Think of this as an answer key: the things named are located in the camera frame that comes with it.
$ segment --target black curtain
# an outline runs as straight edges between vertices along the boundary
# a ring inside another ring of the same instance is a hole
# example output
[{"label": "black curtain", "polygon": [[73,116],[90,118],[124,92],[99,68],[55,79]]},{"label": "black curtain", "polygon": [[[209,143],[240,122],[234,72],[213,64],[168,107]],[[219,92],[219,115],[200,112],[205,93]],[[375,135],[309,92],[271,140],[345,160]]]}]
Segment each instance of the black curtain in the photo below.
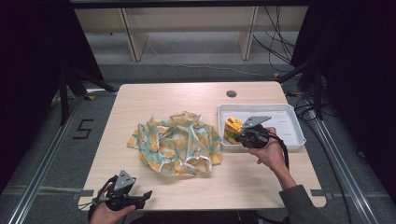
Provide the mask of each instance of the black curtain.
[{"label": "black curtain", "polygon": [[35,140],[64,67],[102,79],[68,1],[50,2],[0,3],[0,192]]},{"label": "black curtain", "polygon": [[[341,119],[396,203],[396,5],[385,0],[349,4],[336,27],[338,41],[320,55],[320,68]],[[308,9],[293,65],[308,60],[336,10]],[[312,78],[302,79],[313,84]]]}]

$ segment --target tripod leg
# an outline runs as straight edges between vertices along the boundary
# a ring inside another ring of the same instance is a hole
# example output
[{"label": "tripod leg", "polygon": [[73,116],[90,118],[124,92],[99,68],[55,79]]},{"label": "tripod leg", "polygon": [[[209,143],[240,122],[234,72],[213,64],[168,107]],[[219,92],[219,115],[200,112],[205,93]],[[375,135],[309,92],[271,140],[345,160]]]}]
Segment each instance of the tripod leg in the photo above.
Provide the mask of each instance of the tripod leg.
[{"label": "tripod leg", "polygon": [[77,68],[68,67],[68,69],[70,70],[70,72],[72,74],[76,74],[79,77],[85,78],[88,81],[90,81],[91,83],[95,84],[96,86],[102,87],[103,89],[105,89],[107,91],[118,91],[117,88],[114,88],[101,80],[98,80],[96,78],[88,76],[87,74],[85,74],[84,72],[82,72],[81,70],[79,70]]},{"label": "tripod leg", "polygon": [[308,66],[308,63],[302,63],[298,67],[294,68],[292,71],[288,72],[284,76],[282,76],[280,79],[277,80],[280,84],[284,83],[285,81],[291,79],[292,77],[296,76],[297,74],[303,72],[306,70],[306,67]]},{"label": "tripod leg", "polygon": [[317,68],[316,71],[316,83],[315,83],[315,99],[314,99],[314,108],[315,113],[317,114],[317,118],[323,120],[323,116],[321,113],[321,72],[320,69]]},{"label": "tripod leg", "polygon": [[62,73],[59,75],[59,93],[61,95],[61,107],[62,107],[61,125],[63,125],[67,117],[69,116],[69,103],[67,99],[67,88],[64,77],[64,71],[62,71]]}]

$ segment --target sleeve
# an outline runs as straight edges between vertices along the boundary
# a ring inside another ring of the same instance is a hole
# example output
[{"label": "sleeve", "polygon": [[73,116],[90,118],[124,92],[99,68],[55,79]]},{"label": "sleeve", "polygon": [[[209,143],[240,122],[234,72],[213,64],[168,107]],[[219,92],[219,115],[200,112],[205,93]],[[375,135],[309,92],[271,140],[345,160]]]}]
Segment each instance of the sleeve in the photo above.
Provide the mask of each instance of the sleeve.
[{"label": "sleeve", "polygon": [[284,223],[331,223],[311,202],[302,185],[279,192],[289,214]]}]

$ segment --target metal stand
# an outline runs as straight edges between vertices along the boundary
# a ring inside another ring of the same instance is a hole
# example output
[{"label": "metal stand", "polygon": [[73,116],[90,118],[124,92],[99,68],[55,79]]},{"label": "metal stand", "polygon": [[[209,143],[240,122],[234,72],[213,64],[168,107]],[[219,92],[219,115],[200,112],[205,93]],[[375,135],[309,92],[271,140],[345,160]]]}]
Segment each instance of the metal stand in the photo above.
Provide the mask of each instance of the metal stand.
[{"label": "metal stand", "polygon": [[61,95],[61,106],[62,106],[62,121],[61,125],[67,120],[69,116],[69,103],[67,97],[67,86],[76,96],[84,96],[87,93],[84,85],[82,85],[81,80],[86,79],[91,83],[102,87],[107,91],[118,91],[119,89],[114,88],[104,81],[98,80],[91,77],[77,68],[72,68],[67,66],[64,68],[59,76],[59,93]]}]

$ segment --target yellow object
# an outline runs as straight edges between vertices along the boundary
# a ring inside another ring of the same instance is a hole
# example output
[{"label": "yellow object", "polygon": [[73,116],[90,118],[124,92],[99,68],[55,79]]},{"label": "yellow object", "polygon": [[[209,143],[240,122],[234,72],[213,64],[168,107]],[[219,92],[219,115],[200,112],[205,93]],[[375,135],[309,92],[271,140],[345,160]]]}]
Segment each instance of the yellow object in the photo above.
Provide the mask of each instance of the yellow object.
[{"label": "yellow object", "polygon": [[224,126],[224,139],[227,139],[230,143],[237,145],[238,142],[233,138],[237,133],[242,130],[243,122],[234,116],[230,116],[229,119],[225,121]]}]

